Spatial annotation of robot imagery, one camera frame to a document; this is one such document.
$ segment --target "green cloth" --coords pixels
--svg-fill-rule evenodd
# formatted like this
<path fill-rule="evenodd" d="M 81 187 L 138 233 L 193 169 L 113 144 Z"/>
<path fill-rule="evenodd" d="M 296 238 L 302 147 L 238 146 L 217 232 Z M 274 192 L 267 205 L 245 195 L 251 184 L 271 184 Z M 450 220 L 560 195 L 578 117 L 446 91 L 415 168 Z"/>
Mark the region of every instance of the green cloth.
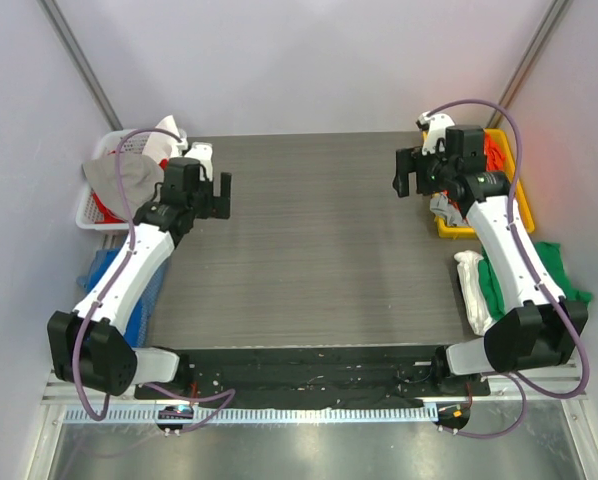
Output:
<path fill-rule="evenodd" d="M 566 298 L 568 300 L 584 302 L 588 305 L 592 300 L 592 293 L 577 290 L 570 283 L 561 260 L 561 245 L 558 243 L 539 242 L 535 244 L 535 249 L 544 267 L 546 267 L 546 270 L 555 283 L 563 290 Z M 483 251 L 483 258 L 477 266 L 479 270 L 479 287 L 486 299 L 490 316 L 493 320 L 497 321 L 506 314 L 503 295 L 501 294 L 499 281 L 485 250 Z"/>

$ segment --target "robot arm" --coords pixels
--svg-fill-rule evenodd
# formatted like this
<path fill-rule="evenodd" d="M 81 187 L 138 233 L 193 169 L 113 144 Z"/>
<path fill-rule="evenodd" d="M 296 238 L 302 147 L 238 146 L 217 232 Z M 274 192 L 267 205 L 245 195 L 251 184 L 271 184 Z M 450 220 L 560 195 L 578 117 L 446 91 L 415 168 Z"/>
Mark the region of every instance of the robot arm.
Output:
<path fill-rule="evenodd" d="M 488 253 L 507 311 L 484 338 L 437 352 L 433 359 L 435 377 L 442 381 L 451 376 L 506 373 L 567 362 L 574 342 L 530 275 L 513 240 L 512 223 L 518 226 L 521 243 L 542 283 L 559 299 L 578 332 L 588 318 L 586 307 L 581 302 L 565 300 L 563 291 L 544 268 L 521 223 L 516 200 L 513 218 L 508 218 L 510 183 L 504 172 L 486 172 L 484 130 L 454 125 L 445 114 L 424 113 L 417 125 L 427 132 L 423 147 L 397 151 L 393 188 L 399 197 L 408 196 L 409 174 L 414 173 L 417 193 L 447 191 Z"/>
<path fill-rule="evenodd" d="M 185 158 L 169 161 L 160 200 L 145 203 L 135 215 L 135 246 L 125 268 L 118 273 L 130 251 L 128 240 L 74 310 L 55 312 L 51 317 L 48 337 L 58 378 L 73 381 L 71 358 L 77 331 L 86 312 L 98 303 L 102 289 L 111 277 L 119 275 L 90 319 L 79 364 L 83 385 L 110 395 L 121 395 L 128 387 L 147 382 L 172 383 L 176 389 L 189 385 L 187 361 L 161 348 L 132 349 L 123 334 L 148 282 L 192 229 L 194 220 L 230 217 L 232 177 L 221 174 L 220 195 L 214 196 L 211 154 L 209 144 L 193 144 Z"/>

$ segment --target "dark gray tabletop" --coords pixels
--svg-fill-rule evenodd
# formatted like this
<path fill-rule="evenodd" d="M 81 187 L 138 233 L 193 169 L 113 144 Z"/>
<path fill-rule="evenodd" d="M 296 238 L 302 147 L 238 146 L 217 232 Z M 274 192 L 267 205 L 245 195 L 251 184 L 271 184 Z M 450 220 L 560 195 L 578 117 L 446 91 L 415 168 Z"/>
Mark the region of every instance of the dark gray tabletop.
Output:
<path fill-rule="evenodd" d="M 173 348 L 454 343 L 472 338 L 428 199 L 398 199 L 418 133 L 215 137 L 232 218 L 172 256 L 149 344 Z"/>

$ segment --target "cable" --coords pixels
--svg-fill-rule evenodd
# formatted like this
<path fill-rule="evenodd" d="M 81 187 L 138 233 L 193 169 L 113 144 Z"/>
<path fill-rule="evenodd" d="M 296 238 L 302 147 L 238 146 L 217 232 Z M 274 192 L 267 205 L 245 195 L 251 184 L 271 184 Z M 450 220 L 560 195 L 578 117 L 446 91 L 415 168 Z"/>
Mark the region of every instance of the cable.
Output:
<path fill-rule="evenodd" d="M 410 385 L 413 383 L 423 383 L 423 382 L 427 381 L 431 376 L 432 376 L 432 366 L 430 367 L 430 371 L 428 371 L 428 375 L 426 375 L 423 378 L 420 378 L 419 380 L 409 380 L 407 378 L 401 378 L 399 375 L 395 375 L 394 377 L 399 382 L 405 383 L 406 385 Z"/>
<path fill-rule="evenodd" d="M 159 385 L 155 385 L 153 383 L 146 383 L 146 384 L 144 384 L 144 386 L 151 388 L 159 393 L 162 393 L 170 398 L 174 398 L 176 400 L 183 400 L 188 403 L 192 403 L 192 402 L 207 403 L 207 402 L 213 402 L 216 400 L 220 400 L 224 397 L 227 397 L 226 400 L 224 400 L 224 402 L 221 404 L 221 406 L 219 406 L 219 408 L 216 408 L 210 415 L 208 415 L 206 418 L 204 418 L 200 422 L 197 422 L 195 424 L 188 425 L 187 427 L 182 428 L 179 433 L 192 432 L 194 430 L 197 430 L 197 429 L 203 427 L 210 420 L 215 418 L 219 414 L 219 412 L 221 412 L 224 408 L 226 408 L 228 406 L 228 404 L 230 404 L 230 402 L 232 402 L 232 399 L 234 398 L 235 393 L 236 393 L 235 389 L 231 388 L 229 390 L 226 390 L 225 392 L 221 392 L 221 393 L 219 393 L 217 395 L 213 395 L 211 397 L 194 398 L 194 395 L 193 395 L 192 397 L 188 398 L 188 397 L 182 397 L 182 396 L 176 395 L 172 392 L 169 392 L 165 388 L 160 387 Z M 168 415 L 181 416 L 184 418 L 191 418 L 189 414 L 177 414 L 176 412 L 168 412 Z M 148 441 L 152 440 L 153 438 L 160 437 L 160 436 L 161 436 L 161 431 L 151 433 L 150 435 L 146 435 L 145 437 L 141 438 L 139 441 L 133 443 L 129 447 L 126 447 L 123 450 L 120 450 L 115 453 L 93 452 L 92 450 L 83 446 L 83 444 L 85 442 L 85 436 L 82 436 L 79 439 L 79 441 L 77 442 L 77 445 L 73 449 L 72 453 L 70 454 L 70 457 L 68 457 L 68 461 L 66 462 L 66 465 L 63 468 L 61 475 L 59 476 L 59 479 L 64 480 L 65 478 L 67 478 L 68 472 L 72 468 L 72 464 L 74 463 L 74 461 L 76 459 L 77 452 L 79 452 L 79 451 L 82 451 L 86 455 L 89 455 L 94 458 L 101 458 L 101 459 L 109 460 L 109 459 L 121 457 L 121 456 L 127 454 L 128 452 L 134 450 L 135 448 L 140 447 L 144 443 L 147 443 Z"/>
<path fill-rule="evenodd" d="M 501 113 L 506 118 L 506 120 L 508 120 L 508 123 L 510 124 L 510 127 L 512 128 L 512 131 L 513 131 L 514 137 L 515 137 L 515 146 L 516 146 L 516 150 L 517 150 L 517 166 L 515 168 L 515 174 L 512 178 L 512 182 L 510 184 L 510 192 L 508 194 L 507 215 L 508 215 L 509 219 L 513 219 L 514 215 L 513 215 L 512 207 L 514 204 L 515 194 L 517 192 L 517 184 L 519 183 L 519 176 L 521 174 L 521 162 L 523 160 L 523 155 L 522 155 L 523 145 L 521 142 L 521 132 L 519 131 L 519 127 L 517 126 L 517 123 L 512 118 L 510 113 L 505 108 L 503 108 L 501 105 L 498 105 L 494 102 L 490 102 L 488 100 L 468 98 L 468 99 L 464 99 L 464 100 L 457 100 L 455 102 L 446 103 L 445 105 L 441 105 L 440 107 L 437 107 L 434 110 L 431 110 L 428 113 L 428 115 L 429 116 L 434 115 L 435 113 L 438 113 L 441 110 L 446 110 L 448 108 L 455 107 L 457 105 L 467 105 L 467 104 L 485 105 L 487 107 L 494 108 L 499 113 Z M 588 354 L 583 345 L 583 342 L 581 341 L 581 338 L 579 337 L 579 334 L 577 333 L 575 326 L 573 325 L 570 318 L 568 318 L 568 314 L 561 307 L 561 305 L 559 304 L 557 299 L 554 298 L 552 293 L 550 293 L 550 290 L 548 290 L 548 288 L 543 284 L 543 282 L 541 280 L 541 275 L 539 275 L 539 272 L 537 272 L 534 265 L 532 264 L 532 260 L 530 260 L 530 256 L 528 255 L 528 252 L 526 251 L 526 248 L 524 247 L 524 245 L 521 241 L 519 231 L 517 230 L 517 225 L 512 221 L 510 222 L 510 232 L 512 233 L 512 238 L 513 238 L 515 244 L 517 245 L 519 254 L 521 255 L 521 258 L 523 259 L 524 263 L 526 264 L 526 268 L 530 272 L 530 275 L 532 276 L 533 280 L 536 282 L 541 293 L 544 294 L 544 296 L 548 299 L 550 304 L 553 306 L 553 308 L 557 312 L 557 315 L 559 315 L 559 318 L 561 319 L 564 326 L 566 327 L 566 330 L 572 337 L 575 347 L 577 348 L 577 351 L 579 352 L 579 358 L 581 359 L 581 379 L 579 381 L 579 384 L 573 390 L 566 392 L 566 393 L 550 392 L 550 391 L 540 387 L 539 385 L 535 384 L 534 382 L 529 380 L 527 377 L 525 377 L 523 374 L 521 374 L 519 372 L 516 372 L 516 373 L 523 382 L 525 382 L 528 386 L 532 387 L 537 392 L 542 393 L 543 395 L 546 395 L 546 396 L 552 397 L 552 398 L 557 398 L 560 400 L 567 400 L 569 398 L 576 397 L 577 395 L 584 393 L 586 386 L 588 385 L 588 381 L 590 380 L 590 362 L 588 360 Z"/>
<path fill-rule="evenodd" d="M 472 395 L 472 387 L 470 386 L 470 382 L 466 382 L 466 391 L 468 392 L 468 403 L 463 407 L 465 410 L 470 410 L 472 408 L 472 404 L 474 401 L 474 396 Z M 438 409 L 438 412 L 445 412 L 449 408 L 455 407 L 458 410 L 461 409 L 461 405 L 448 405 L 447 407 L 442 407 Z"/>
<path fill-rule="evenodd" d="M 148 200 L 149 202 L 153 202 L 155 200 L 155 198 L 157 198 L 157 187 L 163 187 L 163 182 L 157 182 L 155 183 L 155 189 L 152 192 L 152 197 L 150 197 L 150 200 Z"/>
<path fill-rule="evenodd" d="M 461 430 L 454 430 L 448 427 L 441 427 L 440 431 L 445 431 L 448 433 L 452 433 L 453 435 L 459 435 L 460 437 L 467 437 L 467 438 L 474 438 L 477 440 L 492 440 L 494 438 L 503 437 L 504 435 L 509 434 L 513 430 L 515 430 L 526 418 L 526 414 L 528 413 L 528 399 L 526 398 L 526 392 L 523 391 L 523 387 L 519 380 L 514 378 L 512 375 L 508 375 L 507 373 L 502 373 L 504 377 L 508 377 L 519 389 L 519 394 L 521 395 L 521 413 L 517 417 L 517 420 L 514 421 L 512 425 L 510 425 L 505 430 L 495 433 L 472 433 L 472 432 L 464 432 Z"/>
<path fill-rule="evenodd" d="M 126 268 L 128 263 L 130 262 L 130 259 L 133 257 L 133 251 L 135 248 L 135 242 L 136 242 L 135 225 L 132 221 L 132 211 L 130 210 L 130 205 L 128 203 L 128 198 L 126 197 L 126 192 L 124 191 L 123 181 L 121 178 L 121 152 L 123 150 L 125 143 L 129 139 L 134 137 L 135 135 L 138 135 L 141 133 L 153 133 L 153 132 L 154 133 L 163 133 L 165 135 L 169 135 L 169 136 L 173 137 L 174 139 L 176 139 L 179 142 L 181 141 L 181 139 L 177 135 L 175 135 L 172 132 L 169 132 L 168 130 L 164 130 L 161 128 L 142 128 L 139 130 L 133 130 L 132 132 L 130 132 L 129 134 L 124 136 L 119 141 L 119 144 L 117 145 L 117 148 L 115 149 L 115 176 L 116 176 L 116 180 L 117 180 L 117 189 L 119 190 L 119 195 L 121 196 L 121 203 L 123 205 L 123 210 L 124 210 L 124 214 L 126 217 L 125 219 L 128 222 L 128 237 L 129 237 L 128 251 L 126 252 L 126 256 L 123 258 L 123 260 L 119 264 L 119 267 L 117 268 L 117 270 L 115 270 L 115 272 L 110 277 L 110 280 L 108 280 L 108 282 L 101 289 L 101 292 L 99 292 L 99 295 L 97 295 L 96 300 L 94 302 L 92 302 L 90 309 L 84 316 L 83 321 L 81 322 L 81 325 L 79 327 L 79 330 L 77 331 L 77 337 L 75 339 L 75 345 L 73 347 L 73 352 L 72 352 L 72 364 L 71 364 L 72 365 L 72 375 L 73 375 L 73 381 L 75 384 L 75 389 L 77 390 L 77 395 L 79 396 L 81 405 L 83 406 L 86 413 L 90 416 L 90 418 L 92 418 L 93 420 L 95 420 L 97 422 L 100 422 L 103 419 L 105 419 L 106 415 L 108 414 L 108 407 L 110 405 L 110 394 L 106 394 L 106 396 L 104 398 L 103 408 L 101 410 L 101 413 L 97 413 L 94 410 L 94 408 L 92 408 L 92 405 L 90 404 L 90 401 L 88 400 L 88 397 L 86 395 L 86 392 L 84 390 L 84 386 L 83 386 L 83 383 L 81 380 L 81 371 L 79 369 L 81 348 L 83 347 L 83 342 L 84 342 L 84 338 L 86 336 L 86 331 L 88 330 L 88 326 L 90 325 L 90 320 L 92 319 L 94 312 L 97 310 L 97 308 L 99 308 L 102 305 L 104 298 L 106 297 L 106 295 L 108 294 L 108 292 L 110 291 L 110 289 L 112 288 L 114 283 L 117 281 L 117 279 L 119 278 L 121 273 L 124 271 L 124 269 Z M 183 399 L 186 401 L 194 401 L 194 402 L 199 402 L 199 403 L 212 402 L 212 401 L 219 400 L 226 396 L 228 397 L 227 400 L 224 401 L 221 404 L 221 406 L 219 408 L 217 408 L 211 415 L 209 415 L 207 418 L 205 418 L 204 420 L 202 420 L 199 423 L 196 423 L 194 425 L 186 427 L 185 429 L 182 429 L 182 432 L 191 432 L 191 431 L 196 430 L 197 428 L 205 425 L 206 423 L 208 423 L 208 421 L 210 421 L 212 418 L 214 418 L 216 415 L 218 415 L 221 410 L 226 408 L 226 406 L 232 401 L 232 398 L 234 397 L 234 394 L 235 394 L 235 391 L 233 389 L 230 389 L 230 390 L 226 390 L 225 392 L 222 392 L 219 395 L 215 395 L 213 397 L 208 397 L 207 399 L 199 399 L 199 398 L 187 399 L 185 397 L 179 397 L 179 396 L 173 397 L 174 394 L 168 392 L 167 390 L 165 390 L 164 388 L 162 388 L 158 385 L 154 385 L 154 384 L 146 384 L 146 385 L 149 386 L 150 388 L 152 388 L 153 390 L 157 390 L 157 391 L 163 393 L 164 395 L 170 396 L 172 398 L 179 398 L 179 399 Z"/>

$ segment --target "gray wall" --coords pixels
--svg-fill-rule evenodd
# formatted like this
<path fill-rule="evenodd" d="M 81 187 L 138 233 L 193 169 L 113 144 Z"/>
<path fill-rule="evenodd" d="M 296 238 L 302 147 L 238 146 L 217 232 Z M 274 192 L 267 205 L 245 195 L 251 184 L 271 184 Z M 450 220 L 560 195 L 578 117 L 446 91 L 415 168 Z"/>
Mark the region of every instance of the gray wall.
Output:
<path fill-rule="evenodd" d="M 498 100 L 549 3 L 59 1 L 125 126 L 174 113 L 195 135 L 402 131 Z"/>
<path fill-rule="evenodd" d="M 573 2 L 512 112 L 538 231 L 562 243 L 569 275 L 596 295 L 583 340 L 598 430 L 598 0 Z"/>
<path fill-rule="evenodd" d="M 34 1 L 0 1 L 0 480 L 21 478 L 50 368 L 100 239 L 74 223 L 80 162 L 106 124 Z"/>

